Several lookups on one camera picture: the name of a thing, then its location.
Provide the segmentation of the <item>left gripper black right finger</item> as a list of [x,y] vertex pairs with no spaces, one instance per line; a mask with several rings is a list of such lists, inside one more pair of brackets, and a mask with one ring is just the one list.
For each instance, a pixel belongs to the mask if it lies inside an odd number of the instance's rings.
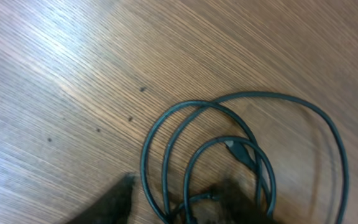
[[202,202],[197,206],[200,223],[278,224],[256,207],[237,181],[224,179],[209,189],[217,201]]

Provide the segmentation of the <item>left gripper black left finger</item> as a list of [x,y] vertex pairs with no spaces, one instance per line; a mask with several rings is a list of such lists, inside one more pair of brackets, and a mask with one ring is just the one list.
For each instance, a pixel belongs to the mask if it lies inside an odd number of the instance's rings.
[[135,174],[123,175],[101,198],[67,224],[126,224],[132,210]]

